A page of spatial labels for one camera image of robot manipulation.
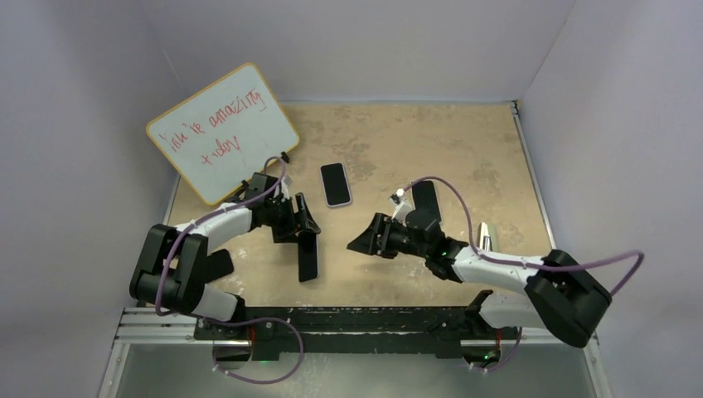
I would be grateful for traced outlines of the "lilac phone case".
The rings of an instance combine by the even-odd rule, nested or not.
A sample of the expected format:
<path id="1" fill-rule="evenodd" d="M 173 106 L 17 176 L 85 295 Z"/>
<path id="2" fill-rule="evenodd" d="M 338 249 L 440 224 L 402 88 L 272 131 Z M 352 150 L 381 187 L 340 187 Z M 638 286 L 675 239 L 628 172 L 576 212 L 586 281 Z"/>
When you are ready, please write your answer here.
<path id="1" fill-rule="evenodd" d="M 329 207 L 346 206 L 352 203 L 347 173 L 341 163 L 329 163 L 320 167 L 325 202 Z"/>

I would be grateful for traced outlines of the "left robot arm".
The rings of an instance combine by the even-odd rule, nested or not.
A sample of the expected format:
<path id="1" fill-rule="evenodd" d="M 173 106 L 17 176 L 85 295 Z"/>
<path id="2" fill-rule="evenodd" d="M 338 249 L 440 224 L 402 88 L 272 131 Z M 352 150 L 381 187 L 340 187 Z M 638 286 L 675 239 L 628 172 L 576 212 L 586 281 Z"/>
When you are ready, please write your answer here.
<path id="1" fill-rule="evenodd" d="M 268 227 L 276 244 L 297 246 L 299 282 L 320 273 L 318 235 L 304 195 L 288 193 L 285 177 L 256 172 L 214 211 L 178 226 L 156 224 L 145 238 L 128 291 L 160 313 L 180 313 L 215 321 L 225 338 L 247 328 L 245 300 L 211 286 L 234 271 L 223 245 L 257 228 Z"/>

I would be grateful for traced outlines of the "black phone case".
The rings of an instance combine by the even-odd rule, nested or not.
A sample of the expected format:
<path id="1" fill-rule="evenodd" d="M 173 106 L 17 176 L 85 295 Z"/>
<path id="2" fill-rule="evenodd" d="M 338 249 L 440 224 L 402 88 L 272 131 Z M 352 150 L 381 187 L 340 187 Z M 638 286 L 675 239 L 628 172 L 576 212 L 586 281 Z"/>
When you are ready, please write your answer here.
<path id="1" fill-rule="evenodd" d="M 220 249 L 212 252 L 206 258 L 205 282 L 210 283 L 226 277 L 234 272 L 234 265 L 230 252 Z"/>

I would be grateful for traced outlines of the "silver-edged phone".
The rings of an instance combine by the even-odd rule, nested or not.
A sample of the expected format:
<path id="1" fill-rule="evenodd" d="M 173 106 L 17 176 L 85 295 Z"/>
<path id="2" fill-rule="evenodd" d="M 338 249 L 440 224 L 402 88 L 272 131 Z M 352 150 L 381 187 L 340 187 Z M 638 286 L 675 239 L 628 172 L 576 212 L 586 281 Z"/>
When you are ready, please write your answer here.
<path id="1" fill-rule="evenodd" d="M 318 235 L 301 232 L 298 235 L 298 281 L 306 283 L 319 275 Z"/>

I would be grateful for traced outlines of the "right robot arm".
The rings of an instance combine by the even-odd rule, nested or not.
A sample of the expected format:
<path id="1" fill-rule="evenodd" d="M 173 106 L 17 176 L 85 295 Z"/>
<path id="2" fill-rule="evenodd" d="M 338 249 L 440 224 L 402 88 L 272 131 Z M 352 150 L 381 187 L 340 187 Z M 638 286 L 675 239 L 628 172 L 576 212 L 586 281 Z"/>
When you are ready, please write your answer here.
<path id="1" fill-rule="evenodd" d="M 563 250 L 542 257 L 475 250 L 445 235 L 427 211 L 411 211 L 404 221 L 377 213 L 347 248 L 386 259 L 413 255 L 439 279 L 493 287 L 494 292 L 465 316 L 467 330 L 475 337 L 486 337 L 496 328 L 542 328 L 582 348 L 613 301 L 611 293 Z"/>

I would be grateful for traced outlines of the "black phone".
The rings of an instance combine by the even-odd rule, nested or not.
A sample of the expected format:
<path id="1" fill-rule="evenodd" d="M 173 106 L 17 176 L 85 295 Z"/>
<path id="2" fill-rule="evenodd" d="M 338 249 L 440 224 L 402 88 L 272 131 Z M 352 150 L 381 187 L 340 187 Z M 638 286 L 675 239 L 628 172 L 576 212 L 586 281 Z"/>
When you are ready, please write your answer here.
<path id="1" fill-rule="evenodd" d="M 412 186 L 410 191 L 415 208 L 427 211 L 431 216 L 437 219 L 439 224 L 442 224 L 443 219 L 434 182 L 431 180 L 417 182 Z"/>

